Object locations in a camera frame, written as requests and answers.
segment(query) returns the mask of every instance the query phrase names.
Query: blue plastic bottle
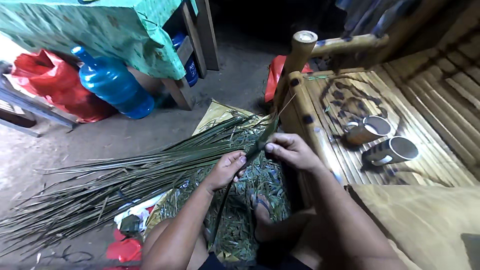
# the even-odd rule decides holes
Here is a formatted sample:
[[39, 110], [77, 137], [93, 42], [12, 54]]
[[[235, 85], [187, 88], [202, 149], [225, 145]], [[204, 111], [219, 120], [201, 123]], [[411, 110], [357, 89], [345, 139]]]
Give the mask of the blue plastic bottle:
[[155, 105], [152, 96], [120, 60], [93, 58], [80, 46], [73, 48], [72, 53], [85, 63], [79, 72], [80, 81], [90, 92], [130, 118], [140, 119], [152, 112]]
[[[180, 45], [183, 43], [186, 35], [182, 32], [178, 32], [173, 38], [172, 38], [172, 43], [173, 43], [173, 48], [175, 50], [178, 50], [180, 48]], [[197, 81], [198, 81], [198, 73], [197, 73], [197, 68], [195, 67], [195, 63], [193, 62], [193, 54], [190, 56], [190, 58], [187, 60], [185, 63], [185, 79], [187, 79], [188, 85], [190, 87], [194, 86]]]

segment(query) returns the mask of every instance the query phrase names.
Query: floor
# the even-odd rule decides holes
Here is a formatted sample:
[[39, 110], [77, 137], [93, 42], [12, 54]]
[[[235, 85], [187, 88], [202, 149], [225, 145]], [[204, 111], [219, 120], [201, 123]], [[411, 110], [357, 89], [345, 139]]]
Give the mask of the floor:
[[[37, 169], [75, 164], [78, 160], [120, 158], [142, 154], [153, 148], [185, 139], [192, 134], [205, 114], [211, 98], [252, 112], [262, 112], [258, 102], [263, 99], [268, 65], [278, 54], [285, 54], [288, 46], [257, 40], [228, 27], [216, 28], [220, 71], [208, 71], [205, 80], [192, 88], [196, 104], [193, 111], [177, 108], [156, 109], [140, 120], [131, 120], [117, 114], [96, 123], [81, 124], [68, 129], [45, 120], [41, 138], [33, 138], [0, 126], [0, 212], [4, 216], [18, 199], [38, 192], [44, 184], [62, 180], [61, 175], [42, 175]], [[85, 233], [59, 246], [43, 250], [42, 256], [61, 254], [69, 245], [70, 251], [88, 251], [94, 256], [90, 263], [97, 266], [112, 264], [105, 259], [105, 251], [113, 242], [113, 226]], [[14, 252], [0, 258], [0, 265], [18, 266], [24, 258]], [[20, 264], [30, 267], [36, 256]], [[52, 265], [64, 265], [62, 259]]]

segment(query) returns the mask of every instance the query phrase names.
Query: sandal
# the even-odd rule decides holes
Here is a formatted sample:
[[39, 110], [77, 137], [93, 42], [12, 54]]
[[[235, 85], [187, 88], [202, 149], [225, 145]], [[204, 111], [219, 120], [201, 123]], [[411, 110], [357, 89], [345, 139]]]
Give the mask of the sandal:
[[258, 241], [257, 236], [255, 234], [255, 230], [257, 228], [257, 218], [255, 216], [255, 210], [257, 209], [258, 204], [260, 203], [263, 207], [265, 207], [268, 210], [268, 214], [270, 215], [271, 214], [270, 203], [267, 204], [258, 198], [258, 195], [262, 195], [262, 194], [257, 194], [257, 198], [254, 200], [253, 195], [255, 195], [255, 193], [253, 192], [253, 190], [249, 191], [249, 194], [250, 194], [250, 205], [251, 205], [250, 212], [252, 215], [252, 222], [253, 222], [253, 228], [254, 228], [253, 237], [255, 241], [257, 241], [258, 243], [261, 243], [261, 241]]

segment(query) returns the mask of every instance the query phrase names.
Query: wooden chair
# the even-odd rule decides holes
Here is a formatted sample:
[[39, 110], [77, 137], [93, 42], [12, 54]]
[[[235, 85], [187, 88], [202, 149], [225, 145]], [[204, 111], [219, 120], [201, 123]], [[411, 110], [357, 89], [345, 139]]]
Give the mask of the wooden chair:
[[[466, 35], [474, 37], [459, 40], [478, 46], [477, 29], [470, 26]], [[280, 115], [282, 129], [303, 137], [341, 184], [480, 184], [476, 179], [480, 177], [480, 113], [476, 107], [480, 104], [476, 81], [480, 69], [475, 65], [459, 68], [451, 53], [449, 58], [448, 52], [438, 53], [437, 48], [368, 71], [300, 73], [309, 58], [378, 49], [387, 42], [388, 36], [373, 35], [317, 41], [315, 33], [297, 32], [274, 97], [277, 109], [293, 98]], [[476, 63], [477, 52], [469, 50], [463, 57]], [[347, 145], [343, 139], [346, 123], [367, 115], [386, 118], [394, 131], [362, 146]], [[403, 163], [366, 166], [362, 152], [394, 135], [414, 142], [420, 156]], [[299, 175], [299, 186], [304, 204], [310, 206], [312, 195], [306, 178]]]

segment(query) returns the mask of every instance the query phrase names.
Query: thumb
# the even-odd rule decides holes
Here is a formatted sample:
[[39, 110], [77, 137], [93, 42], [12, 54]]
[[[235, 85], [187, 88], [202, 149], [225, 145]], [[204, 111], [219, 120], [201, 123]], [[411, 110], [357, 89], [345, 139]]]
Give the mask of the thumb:
[[235, 169], [235, 172], [238, 171], [245, 163], [247, 162], [246, 156], [241, 156], [235, 162], [233, 162], [229, 167]]
[[285, 148], [281, 147], [278, 144], [268, 143], [265, 145], [265, 151], [267, 153], [272, 153], [275, 156], [282, 158], [284, 160], [289, 160], [290, 151], [286, 150]]

